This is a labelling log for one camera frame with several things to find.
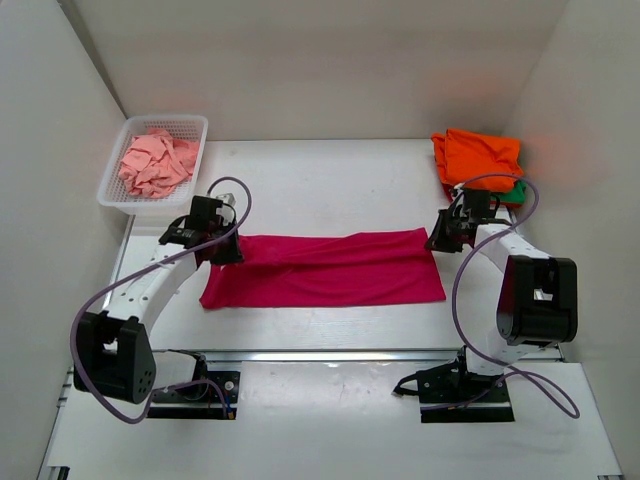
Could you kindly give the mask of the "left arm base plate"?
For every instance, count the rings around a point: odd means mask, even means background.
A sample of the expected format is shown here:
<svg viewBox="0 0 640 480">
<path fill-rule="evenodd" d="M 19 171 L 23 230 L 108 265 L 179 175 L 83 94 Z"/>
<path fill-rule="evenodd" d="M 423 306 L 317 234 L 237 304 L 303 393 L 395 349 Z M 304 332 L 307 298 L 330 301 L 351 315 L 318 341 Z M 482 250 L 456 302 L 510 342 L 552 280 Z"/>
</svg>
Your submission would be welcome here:
<svg viewBox="0 0 640 480">
<path fill-rule="evenodd" d="M 238 415 L 241 371 L 231 370 L 229 367 L 222 370 L 209 369 L 207 378 L 217 385 L 222 395 L 210 385 L 161 392 L 154 396 L 147 417 L 169 420 L 235 420 Z"/>
</svg>

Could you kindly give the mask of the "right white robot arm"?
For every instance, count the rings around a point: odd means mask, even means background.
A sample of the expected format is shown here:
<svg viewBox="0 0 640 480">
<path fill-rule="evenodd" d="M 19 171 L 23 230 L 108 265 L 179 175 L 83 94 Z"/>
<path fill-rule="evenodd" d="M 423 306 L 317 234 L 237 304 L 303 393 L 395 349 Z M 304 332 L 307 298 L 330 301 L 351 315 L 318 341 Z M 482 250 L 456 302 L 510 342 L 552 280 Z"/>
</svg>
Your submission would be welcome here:
<svg viewBox="0 0 640 480">
<path fill-rule="evenodd" d="M 425 244 L 442 253 L 458 253 L 468 245 L 503 274 L 495 326 L 483 345 L 465 345 L 465 365 L 448 376 L 449 391 L 465 401 L 483 390 L 484 377 L 500 376 L 523 356 L 569 343 L 577 334 L 575 262 L 531 245 L 498 216 L 499 206 L 487 190 L 459 188 L 451 204 L 438 211 Z"/>
</svg>

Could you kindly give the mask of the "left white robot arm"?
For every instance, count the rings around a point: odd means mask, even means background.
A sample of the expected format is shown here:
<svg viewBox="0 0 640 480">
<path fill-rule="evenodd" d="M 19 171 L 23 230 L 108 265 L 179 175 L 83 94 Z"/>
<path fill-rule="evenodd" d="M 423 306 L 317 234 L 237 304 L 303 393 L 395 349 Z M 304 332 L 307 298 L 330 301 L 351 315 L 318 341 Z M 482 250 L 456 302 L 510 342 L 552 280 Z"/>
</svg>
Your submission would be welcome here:
<svg viewBox="0 0 640 480">
<path fill-rule="evenodd" d="M 235 199 L 231 193 L 196 196 L 190 212 L 172 221 L 149 263 L 154 270 L 128 281 L 99 313 L 86 312 L 76 350 L 86 376 L 103 396 L 133 404 L 157 390 L 197 398 L 208 389 L 205 357 L 187 350 L 154 351 L 150 333 L 160 314 L 204 263 L 240 263 Z"/>
</svg>

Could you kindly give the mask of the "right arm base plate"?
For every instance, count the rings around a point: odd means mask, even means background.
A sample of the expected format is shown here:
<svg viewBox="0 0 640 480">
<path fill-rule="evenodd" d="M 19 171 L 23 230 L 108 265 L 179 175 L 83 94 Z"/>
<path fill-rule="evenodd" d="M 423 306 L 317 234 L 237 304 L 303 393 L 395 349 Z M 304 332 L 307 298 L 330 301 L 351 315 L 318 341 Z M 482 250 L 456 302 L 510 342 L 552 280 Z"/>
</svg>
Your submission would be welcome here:
<svg viewBox="0 0 640 480">
<path fill-rule="evenodd" d="M 417 397 L 423 424 L 515 421 L 506 381 L 500 375 L 472 373 L 465 347 L 448 363 L 401 378 L 392 393 Z"/>
</svg>

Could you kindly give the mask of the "magenta t shirt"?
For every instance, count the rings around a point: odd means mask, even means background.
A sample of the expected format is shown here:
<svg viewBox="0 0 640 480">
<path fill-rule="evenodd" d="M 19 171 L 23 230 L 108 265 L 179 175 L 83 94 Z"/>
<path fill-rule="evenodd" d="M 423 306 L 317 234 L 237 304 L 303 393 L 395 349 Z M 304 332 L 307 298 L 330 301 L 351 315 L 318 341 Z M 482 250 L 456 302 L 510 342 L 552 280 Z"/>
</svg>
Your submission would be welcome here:
<svg viewBox="0 0 640 480">
<path fill-rule="evenodd" d="M 443 302 L 427 239 L 422 228 L 346 237 L 243 236 L 243 262 L 212 267 L 200 304 L 218 310 Z"/>
</svg>

